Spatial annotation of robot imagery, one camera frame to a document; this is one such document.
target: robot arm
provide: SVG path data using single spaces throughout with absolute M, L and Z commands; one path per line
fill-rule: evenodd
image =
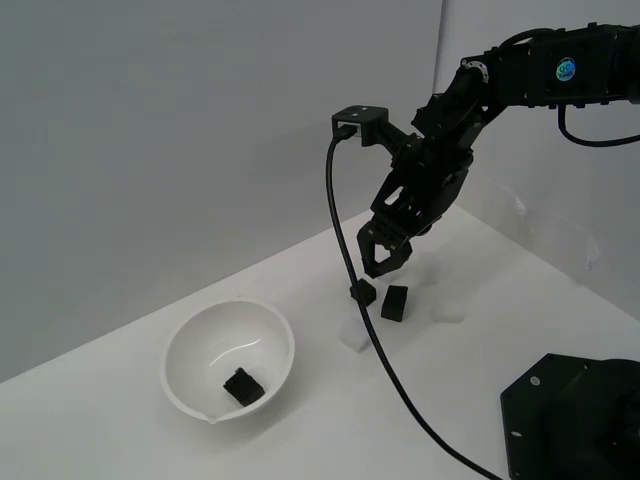
M 334 115 L 334 132 L 355 125 L 363 147 L 382 145 L 392 156 L 373 218 L 358 233 L 367 275 L 379 277 L 407 261 L 411 238 L 427 233 L 454 202 L 473 163 L 473 142 L 505 108 L 558 108 L 562 133 L 587 146 L 640 140 L 587 142 L 566 132 L 567 105 L 617 100 L 640 103 L 640 27 L 591 24 L 523 32 L 464 58 L 451 86 L 417 111 L 412 125 L 421 135 L 403 133 L 380 107 L 352 106 Z M 376 245 L 389 251 L 386 260 L 376 261 Z

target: gray wall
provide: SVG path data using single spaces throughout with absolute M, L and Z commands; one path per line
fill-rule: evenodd
M 640 24 L 634 0 L 445 0 L 436 90 L 463 56 L 535 27 Z M 640 133 L 629 104 L 570 109 L 570 129 L 607 139 Z M 640 318 L 640 144 L 587 149 L 566 141 L 556 112 L 512 108 L 476 146 L 459 204 Z
M 330 116 L 431 93 L 440 0 L 0 5 L 0 381 L 329 226 Z M 346 218 L 389 158 L 346 146 Z

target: cable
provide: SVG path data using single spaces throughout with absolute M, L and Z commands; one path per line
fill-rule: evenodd
M 331 145 L 329 146 L 329 150 L 327 152 L 327 165 L 326 165 L 326 187 L 327 187 L 327 200 L 329 202 L 329 213 L 331 215 L 331 223 L 333 224 L 333 229 L 336 232 L 336 237 L 338 239 L 338 245 L 340 247 L 340 252 L 342 253 L 342 258 L 344 259 L 345 266 L 347 267 L 347 273 L 349 274 L 349 280 L 351 281 L 351 285 L 353 286 L 353 291 L 355 293 L 355 298 L 358 303 L 358 308 L 360 309 L 360 314 L 362 315 L 362 320 L 364 321 L 364 326 L 369 333 L 369 337 L 371 338 L 371 343 L 380 358 L 380 362 L 384 367 L 391 383 L 400 395 L 400 398 L 404 402 L 405 406 L 413 416 L 413 418 L 418 422 L 418 424 L 422 427 L 422 429 L 429 435 L 433 441 L 442 448 L 445 452 L 455 458 L 457 461 L 467 466 L 474 472 L 479 475 L 488 478 L 489 480 L 501 480 L 500 477 L 494 475 L 493 473 L 485 470 L 484 468 L 476 465 L 467 457 L 458 453 L 452 447 L 450 447 L 441 437 L 438 435 L 433 428 L 427 423 L 427 421 L 422 418 L 420 412 L 415 407 L 411 398 L 405 391 L 400 379 L 396 375 L 391 363 L 389 363 L 389 359 L 380 344 L 380 340 L 378 339 L 378 335 L 376 334 L 375 329 L 373 328 L 373 324 L 371 323 L 371 318 L 369 317 L 369 313 L 367 312 L 367 307 L 365 306 L 362 296 L 360 294 L 360 289 L 358 288 L 358 276 L 356 275 L 356 271 L 353 268 L 353 261 L 351 260 L 351 256 L 349 255 L 349 249 L 347 248 L 347 243 L 344 239 L 344 234 L 342 233 L 342 227 L 340 226 L 340 219 L 338 217 L 338 211 L 336 209 L 336 200 L 333 193 L 333 157 L 335 154 L 336 147 L 338 143 L 342 140 L 347 140 L 351 138 L 357 132 L 357 128 L 354 125 L 343 125 L 340 127 L 336 134 L 331 140 Z
M 616 140 L 583 140 L 582 138 L 574 137 L 567 131 L 567 106 L 560 105 L 558 106 L 558 128 L 564 137 L 577 145 L 582 145 L 583 147 L 592 147 L 592 148 L 607 148 L 607 147 L 619 147 L 621 145 L 629 145 L 631 143 L 640 142 L 640 135 L 635 135 L 633 137 L 626 138 L 618 138 Z
M 506 39 L 504 42 L 500 44 L 498 48 L 500 50 L 503 50 L 507 47 L 511 47 L 516 43 L 520 43 L 524 40 L 529 40 L 531 38 L 537 37 L 538 35 L 542 35 L 544 33 L 551 33 L 554 31 L 555 30 L 553 30 L 552 28 L 534 28 L 533 30 L 527 30 L 525 32 L 518 33 L 517 35 L 514 35 L 513 37 Z

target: black block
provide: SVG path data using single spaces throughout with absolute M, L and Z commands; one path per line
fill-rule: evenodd
M 358 280 L 358 290 L 360 290 L 360 296 L 367 307 L 376 301 L 376 288 L 364 278 Z M 351 293 L 351 298 L 355 300 L 356 292 L 353 287 L 349 289 L 349 293 Z
M 382 304 L 382 318 L 387 320 L 393 320 L 394 322 L 401 322 L 402 315 L 404 314 L 404 306 L 407 303 L 407 293 L 409 287 L 398 287 L 396 285 L 389 285 L 387 295 L 384 297 L 384 303 Z
M 240 402 L 243 407 L 251 405 L 264 395 L 264 388 L 242 368 L 236 370 L 224 384 L 224 389 Z

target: white table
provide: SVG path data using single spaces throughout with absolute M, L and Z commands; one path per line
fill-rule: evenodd
M 345 223 L 350 239 L 367 218 Z M 414 248 L 417 258 L 391 277 L 410 286 L 406 320 L 379 318 L 381 281 L 370 311 L 427 420 L 503 478 L 505 387 L 547 352 L 640 360 L 636 320 L 458 208 Z M 420 252 L 445 266 L 436 287 L 418 285 Z M 356 311 L 341 262 L 333 232 L 323 232 L 0 384 L 0 478 L 479 478 L 422 433 L 372 349 L 357 355 L 338 342 Z M 165 398 L 161 358 L 180 322 L 238 294 L 284 313 L 296 359 L 267 408 L 211 426 Z M 463 323 L 430 319 L 446 295 L 468 307 Z

